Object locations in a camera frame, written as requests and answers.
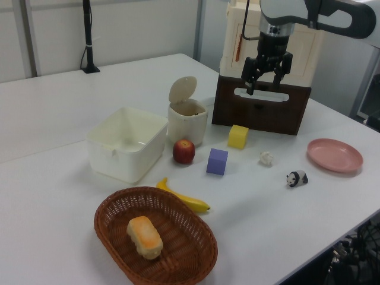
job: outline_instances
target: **pink plate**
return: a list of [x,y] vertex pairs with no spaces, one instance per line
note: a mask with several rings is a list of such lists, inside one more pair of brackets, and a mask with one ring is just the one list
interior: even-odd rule
[[311,141],[308,154],[315,163],[336,172],[352,172],[363,164],[363,157],[355,148],[329,138]]

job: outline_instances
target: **white plastic bin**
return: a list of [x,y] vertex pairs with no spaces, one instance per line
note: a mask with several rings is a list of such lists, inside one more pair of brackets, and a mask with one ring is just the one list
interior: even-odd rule
[[167,118],[123,107],[87,135],[93,170],[134,183],[160,158],[165,147]]

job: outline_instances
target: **panda figurine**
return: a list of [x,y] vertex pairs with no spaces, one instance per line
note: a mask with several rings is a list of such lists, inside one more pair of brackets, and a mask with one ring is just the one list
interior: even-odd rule
[[294,187],[296,185],[306,184],[309,182],[308,177],[306,176],[305,171],[297,170],[290,172],[289,175],[286,176],[287,184],[289,187]]

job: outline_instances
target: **red apple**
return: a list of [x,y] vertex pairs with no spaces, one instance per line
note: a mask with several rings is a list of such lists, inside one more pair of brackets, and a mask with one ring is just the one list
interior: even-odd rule
[[194,144],[186,139],[176,141],[173,146],[173,158],[176,162],[189,164],[195,156]]

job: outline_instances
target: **black stand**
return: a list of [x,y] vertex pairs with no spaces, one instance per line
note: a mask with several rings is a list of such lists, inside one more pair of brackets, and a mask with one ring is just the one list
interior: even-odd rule
[[93,58],[93,43],[91,39],[91,14],[90,14],[90,0],[83,0],[83,14],[84,14],[84,32],[85,32],[85,46],[87,53],[87,66],[82,68],[85,73],[100,72],[98,67],[94,64]]

